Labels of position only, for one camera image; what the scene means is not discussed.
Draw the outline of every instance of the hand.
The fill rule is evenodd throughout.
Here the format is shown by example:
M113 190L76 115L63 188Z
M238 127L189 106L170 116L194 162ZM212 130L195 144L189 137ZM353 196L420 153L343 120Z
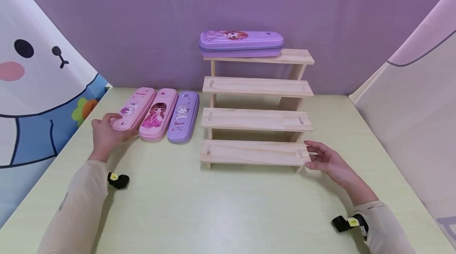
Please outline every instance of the hand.
M320 142L304 141L304 143L308 145L307 151L316 153L311 154L311 162L305 164L310 170L326 172L337 185L344 189L360 180L338 152Z
M115 146L122 141L138 134L137 130L115 130L111 127L111 119L121 119L117 113L106 113L103 119L93 119L93 152L88 160L107 162Z

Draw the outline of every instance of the cartoon girl illustration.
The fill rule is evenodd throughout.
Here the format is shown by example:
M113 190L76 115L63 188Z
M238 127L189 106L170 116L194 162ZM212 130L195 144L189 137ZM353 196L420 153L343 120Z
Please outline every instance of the cartoon girl illustration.
M160 127L164 119L163 113L166 111L165 103L156 103L150 110L149 114L144 118L141 124L145 128Z
M204 32L206 41L213 40L243 40L249 37L246 32L242 31L207 31Z
M225 34L229 40L242 40L249 37L246 32L241 31L224 31L223 34Z

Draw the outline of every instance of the pink pencil case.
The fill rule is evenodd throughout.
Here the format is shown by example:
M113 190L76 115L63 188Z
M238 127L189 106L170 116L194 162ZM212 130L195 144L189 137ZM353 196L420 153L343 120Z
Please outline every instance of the pink pencil case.
M140 126L140 136L147 141L159 141L166 133L177 101L175 89L161 89Z
M122 118L112 123L115 130L135 130L143 120L147 110L152 104L156 92L153 88L139 88L125 102L119 114Z
M249 58L279 56L283 37L267 31L206 31L199 47L208 58Z
M197 121L199 95L197 92L181 92L168 128L168 140L173 143L187 143L192 139Z

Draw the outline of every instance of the light green tabletop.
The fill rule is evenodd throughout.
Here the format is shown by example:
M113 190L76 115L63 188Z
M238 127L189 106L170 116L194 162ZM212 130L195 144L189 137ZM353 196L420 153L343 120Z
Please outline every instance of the light green tabletop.
M72 175L91 152L90 120L118 112L134 90L109 89L0 229L0 253L36 251ZM276 102L264 97L255 103ZM126 190L110 187L94 253L368 253L358 230L338 234L330 224L338 215L351 214L352 206L319 171L296 174L291 167L225 164L206 170L198 161L207 136L199 124L208 106L204 95L186 145L137 139L113 154L112 169L131 181ZM454 253L347 97L316 95L304 101L302 110L314 127L304 138L326 143L348 161L389 204L417 253Z

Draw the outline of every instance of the sleeve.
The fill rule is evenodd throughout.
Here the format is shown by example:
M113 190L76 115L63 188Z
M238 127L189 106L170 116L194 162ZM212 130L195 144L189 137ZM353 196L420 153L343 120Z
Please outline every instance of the sleeve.
M87 161L74 174L47 227L38 254L88 254L108 195L108 167Z
M366 244L372 254L416 254L399 221L383 202L355 206L355 214L362 215L368 224Z

